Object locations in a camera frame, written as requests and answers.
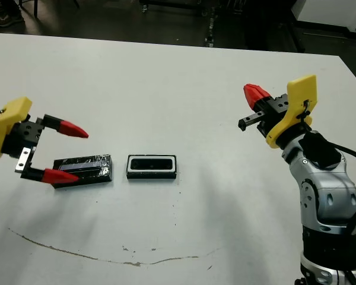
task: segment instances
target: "cart wheel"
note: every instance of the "cart wheel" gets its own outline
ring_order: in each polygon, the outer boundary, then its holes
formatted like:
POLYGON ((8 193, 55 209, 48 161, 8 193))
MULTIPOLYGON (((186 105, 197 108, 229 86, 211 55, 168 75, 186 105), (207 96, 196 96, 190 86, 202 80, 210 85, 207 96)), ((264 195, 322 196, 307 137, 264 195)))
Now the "cart wheel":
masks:
POLYGON ((143 6, 141 6, 141 12, 146 13, 148 11, 148 4, 144 4, 143 6))
POLYGON ((208 10, 206 8, 202 9, 202 16, 206 17, 208 15, 208 10))

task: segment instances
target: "black box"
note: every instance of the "black box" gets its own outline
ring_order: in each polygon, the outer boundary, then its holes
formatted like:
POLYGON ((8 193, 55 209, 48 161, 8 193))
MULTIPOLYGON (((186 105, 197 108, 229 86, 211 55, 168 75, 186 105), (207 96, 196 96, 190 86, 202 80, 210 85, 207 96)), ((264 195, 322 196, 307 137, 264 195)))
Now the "black box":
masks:
POLYGON ((112 181, 112 159, 109 154, 54 160, 53 169, 62 170, 79 177, 73 183, 56 183, 54 188, 86 185, 112 181))
POLYGON ((130 155, 126 165, 126 177, 128 179, 175 179, 176 156, 130 155))

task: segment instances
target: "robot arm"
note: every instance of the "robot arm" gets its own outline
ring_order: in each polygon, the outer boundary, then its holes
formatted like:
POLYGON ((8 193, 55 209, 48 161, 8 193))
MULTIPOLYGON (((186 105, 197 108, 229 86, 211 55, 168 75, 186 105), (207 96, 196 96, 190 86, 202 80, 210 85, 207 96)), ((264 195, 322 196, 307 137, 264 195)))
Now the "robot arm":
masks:
POLYGON ((303 253, 298 285, 356 284, 356 187, 346 173, 344 155, 312 131, 316 104, 314 75, 288 84, 288 94, 273 99, 259 86, 244 87, 255 111, 239 121, 242 131, 258 130, 282 157, 300 188, 303 253))
POLYGON ((31 101, 21 97, 0 111, 0 157, 4 153, 19 159, 15 171, 21 173, 21 178, 51 184, 77 181, 77 176, 60 170, 32 168, 31 159, 45 127, 72 137, 88 138, 88 134, 68 121, 49 115, 30 122, 30 107, 31 101))

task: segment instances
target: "red fingertip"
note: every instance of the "red fingertip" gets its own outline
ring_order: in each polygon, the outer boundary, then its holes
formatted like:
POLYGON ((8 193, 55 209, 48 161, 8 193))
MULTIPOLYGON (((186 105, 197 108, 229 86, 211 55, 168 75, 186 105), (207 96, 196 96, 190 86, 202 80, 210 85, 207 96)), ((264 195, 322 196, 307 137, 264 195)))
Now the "red fingertip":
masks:
POLYGON ((76 175, 55 169, 45 169, 41 182, 56 184, 56 183, 72 183, 79 179, 76 175))
POLYGON ((247 84, 244 86, 244 94, 250 108, 253 110, 255 103, 260 99, 269 97, 270 94, 258 85, 247 84))
POLYGON ((71 137, 88 138, 88 133, 68 121, 61 122, 58 132, 71 137))

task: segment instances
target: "white table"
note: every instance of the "white table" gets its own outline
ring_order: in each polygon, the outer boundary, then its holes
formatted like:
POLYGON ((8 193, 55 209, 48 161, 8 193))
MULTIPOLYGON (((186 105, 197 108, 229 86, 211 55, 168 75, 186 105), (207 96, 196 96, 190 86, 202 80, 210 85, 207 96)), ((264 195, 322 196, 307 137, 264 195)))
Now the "white table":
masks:
POLYGON ((237 122, 252 113, 245 84, 279 96, 307 74, 313 128, 356 150, 356 78, 335 56, 0 34, 0 108, 26 95, 32 119, 90 134, 45 131, 34 166, 109 153, 114 171, 55 191, 0 159, 0 284, 293 284, 297 184, 281 151, 237 122), (128 181, 128 154, 175 154, 177 179, 128 181))

